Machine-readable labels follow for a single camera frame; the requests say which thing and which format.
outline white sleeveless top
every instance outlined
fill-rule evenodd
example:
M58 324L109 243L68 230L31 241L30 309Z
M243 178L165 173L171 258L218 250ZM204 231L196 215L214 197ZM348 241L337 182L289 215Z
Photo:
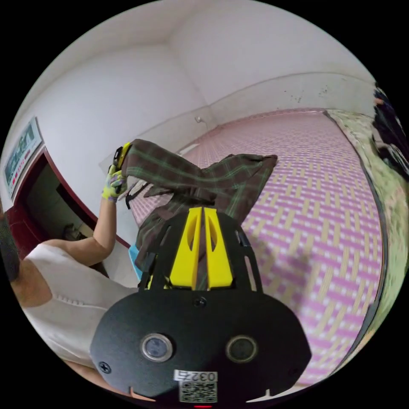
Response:
M113 304L138 289L124 287L45 244L26 259L34 263L52 293L46 304L23 309L29 322L61 359L93 368L89 349L99 321Z

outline person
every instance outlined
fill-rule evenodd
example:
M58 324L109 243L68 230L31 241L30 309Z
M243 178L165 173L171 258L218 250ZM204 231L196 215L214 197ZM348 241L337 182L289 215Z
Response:
M93 237L79 241L48 240L23 260L18 257L0 206L1 254L24 314L59 358L95 385L122 395L152 400L132 390L125 394L109 386L95 369L89 354L103 314L117 301L138 290L124 287L90 268L105 260L114 248L116 202L126 188L126 178L111 166Z

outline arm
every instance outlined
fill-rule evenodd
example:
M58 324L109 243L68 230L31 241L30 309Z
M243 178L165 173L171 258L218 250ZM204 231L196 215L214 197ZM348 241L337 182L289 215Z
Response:
M102 198L93 237L76 242L54 239L44 244L58 247L79 263L90 266L104 261L112 253L115 240L116 204Z
M142 400L150 400L154 402L153 399L149 399L148 397L144 397L141 395L136 395L132 392L130 393L124 393L122 391L119 391L118 389L113 388L112 386L108 385L103 377L95 370L92 368L89 368L88 366L80 365L78 363L70 362L70 361L64 361L73 371L77 372L78 375L82 376L84 379L87 381L93 383L94 385L97 385L101 388L104 388L108 391L118 393L120 395L124 396L129 396L129 397L134 397L136 399L142 399Z
M48 240L49 246L59 247L81 264L90 266L104 261L111 253L116 240L116 201L127 189L126 178L115 167L109 169L97 225L93 237L71 242L67 240Z

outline floral bedsheet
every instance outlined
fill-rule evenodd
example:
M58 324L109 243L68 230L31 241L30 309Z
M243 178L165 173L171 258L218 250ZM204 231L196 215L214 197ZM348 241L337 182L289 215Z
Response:
M372 118L354 112L328 109L362 159L376 190L387 230L387 267L379 307L365 336L338 368L345 366L371 339L390 312L409 267L409 184L377 155L372 143Z

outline yellow glove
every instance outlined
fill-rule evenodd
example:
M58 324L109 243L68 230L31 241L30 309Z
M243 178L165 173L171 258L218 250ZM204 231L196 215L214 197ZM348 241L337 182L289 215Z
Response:
M122 171L115 171L115 166L111 165L107 178L105 179L102 197L110 202L116 203L118 197L127 190L127 179L122 176Z

